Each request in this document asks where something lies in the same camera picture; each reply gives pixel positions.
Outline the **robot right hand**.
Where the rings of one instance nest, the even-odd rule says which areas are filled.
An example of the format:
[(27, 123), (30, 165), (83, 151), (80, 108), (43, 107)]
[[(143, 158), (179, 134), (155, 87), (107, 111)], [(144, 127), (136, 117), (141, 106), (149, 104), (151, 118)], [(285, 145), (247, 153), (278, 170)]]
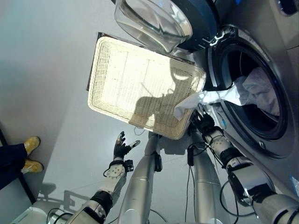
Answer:
[(190, 121), (201, 133), (207, 133), (215, 126), (214, 119), (201, 104), (193, 111)]

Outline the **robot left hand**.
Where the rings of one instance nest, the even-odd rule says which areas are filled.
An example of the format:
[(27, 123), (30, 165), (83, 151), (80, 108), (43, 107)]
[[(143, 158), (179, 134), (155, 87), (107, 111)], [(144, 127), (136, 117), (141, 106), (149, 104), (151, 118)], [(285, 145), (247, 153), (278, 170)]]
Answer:
[(124, 156), (127, 155), (133, 148), (138, 146), (141, 141), (136, 140), (128, 145), (126, 145), (125, 141), (125, 133), (122, 131), (118, 137), (116, 138), (114, 145), (114, 161), (119, 159), (123, 160)]

